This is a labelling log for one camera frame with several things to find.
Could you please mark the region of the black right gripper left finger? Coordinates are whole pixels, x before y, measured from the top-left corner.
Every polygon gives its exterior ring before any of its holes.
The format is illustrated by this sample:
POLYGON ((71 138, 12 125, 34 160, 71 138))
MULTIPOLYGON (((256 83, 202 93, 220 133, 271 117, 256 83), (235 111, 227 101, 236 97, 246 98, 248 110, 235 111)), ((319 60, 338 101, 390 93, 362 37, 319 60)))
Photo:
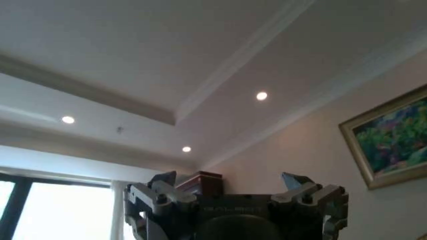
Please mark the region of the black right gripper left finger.
POLYGON ((124 222, 136 240, 194 240, 198 197, 175 188, 175 171, 123 190, 124 222))

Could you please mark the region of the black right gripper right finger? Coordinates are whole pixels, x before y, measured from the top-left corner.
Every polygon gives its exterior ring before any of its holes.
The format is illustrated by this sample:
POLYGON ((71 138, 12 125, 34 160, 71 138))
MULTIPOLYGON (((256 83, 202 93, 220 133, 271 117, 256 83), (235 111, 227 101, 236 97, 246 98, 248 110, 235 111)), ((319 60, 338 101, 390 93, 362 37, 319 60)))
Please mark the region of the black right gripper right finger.
POLYGON ((348 226, 350 194, 343 186, 280 174, 287 187, 271 196, 271 217, 287 240, 336 240, 348 226))

